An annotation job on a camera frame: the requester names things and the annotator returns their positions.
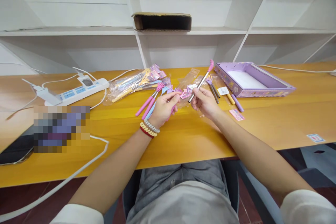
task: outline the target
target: white foam insert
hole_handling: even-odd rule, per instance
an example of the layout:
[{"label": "white foam insert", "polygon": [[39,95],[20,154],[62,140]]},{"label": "white foam insert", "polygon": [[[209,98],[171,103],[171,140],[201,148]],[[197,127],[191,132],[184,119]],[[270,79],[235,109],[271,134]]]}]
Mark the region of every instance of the white foam insert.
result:
[{"label": "white foam insert", "polygon": [[268,88],[246,72],[228,71],[228,74],[244,89]]}]

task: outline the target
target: gray pants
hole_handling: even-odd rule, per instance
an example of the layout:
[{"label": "gray pants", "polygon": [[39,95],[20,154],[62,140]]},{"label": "gray pants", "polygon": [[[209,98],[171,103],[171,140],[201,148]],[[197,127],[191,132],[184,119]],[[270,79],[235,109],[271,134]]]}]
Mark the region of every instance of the gray pants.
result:
[{"label": "gray pants", "polygon": [[219,159],[143,169],[137,199],[128,213],[127,222],[172,187],[189,180],[206,184],[229,198]]}]

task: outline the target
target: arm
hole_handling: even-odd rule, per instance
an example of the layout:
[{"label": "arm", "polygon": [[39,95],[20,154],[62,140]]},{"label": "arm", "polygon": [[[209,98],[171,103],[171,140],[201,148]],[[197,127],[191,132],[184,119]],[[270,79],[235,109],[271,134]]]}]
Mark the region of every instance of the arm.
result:
[{"label": "arm", "polygon": [[281,200],[299,189],[314,191],[282,156],[234,122],[216,104],[211,92],[194,89],[194,109],[211,119],[231,144],[247,169]]},{"label": "arm", "polygon": [[[160,96],[149,122],[159,129],[180,101],[179,92]],[[118,199],[152,138],[138,129],[82,183],[69,204],[84,205],[104,214]]]}]

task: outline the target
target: purple gift box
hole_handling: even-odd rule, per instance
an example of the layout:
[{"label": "purple gift box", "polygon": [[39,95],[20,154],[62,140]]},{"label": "purple gift box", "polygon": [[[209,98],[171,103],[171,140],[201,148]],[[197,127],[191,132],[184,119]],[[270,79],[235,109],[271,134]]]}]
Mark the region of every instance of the purple gift box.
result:
[{"label": "purple gift box", "polygon": [[215,72],[237,98],[282,97],[296,89],[253,62],[217,63]]}]

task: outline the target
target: yellow desk surface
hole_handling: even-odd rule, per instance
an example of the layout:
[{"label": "yellow desk surface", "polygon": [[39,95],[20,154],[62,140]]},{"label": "yellow desk surface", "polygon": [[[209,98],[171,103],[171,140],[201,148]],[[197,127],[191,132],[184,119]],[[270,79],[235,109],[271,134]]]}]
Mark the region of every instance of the yellow desk surface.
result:
[{"label": "yellow desk surface", "polygon": [[[336,69],[336,62],[297,65],[278,65],[292,69],[328,71]],[[199,68],[204,74],[207,68]],[[315,145],[307,134],[319,134],[325,143],[336,142],[336,77],[327,73],[304,73],[265,68],[297,88],[286,97],[241,98],[245,120],[238,122],[246,130],[276,150]],[[165,69],[177,86],[190,68]],[[94,72],[98,78],[112,79],[123,71]],[[34,84],[65,79],[73,74],[2,76],[0,77],[0,110],[18,108],[34,95],[24,77]],[[76,78],[65,82],[50,83],[48,88],[56,93],[78,86]],[[135,92],[111,106],[99,105],[91,111],[91,135],[110,141],[107,153],[86,168],[79,176],[89,175],[110,153],[124,143],[138,128],[140,117],[135,113],[152,90]],[[87,97],[75,105],[94,106],[104,91]],[[40,98],[34,105],[42,105]],[[228,114],[236,109],[226,96],[219,106]],[[0,112],[0,151],[33,124],[33,109],[15,113]],[[91,139],[72,142],[66,153],[38,154],[21,164],[0,167],[0,187],[67,178],[104,149],[104,143]],[[176,163],[235,156],[234,151],[218,130],[206,118],[201,118],[191,106],[184,107],[162,127],[161,133],[149,144],[138,168],[148,168]]]}]

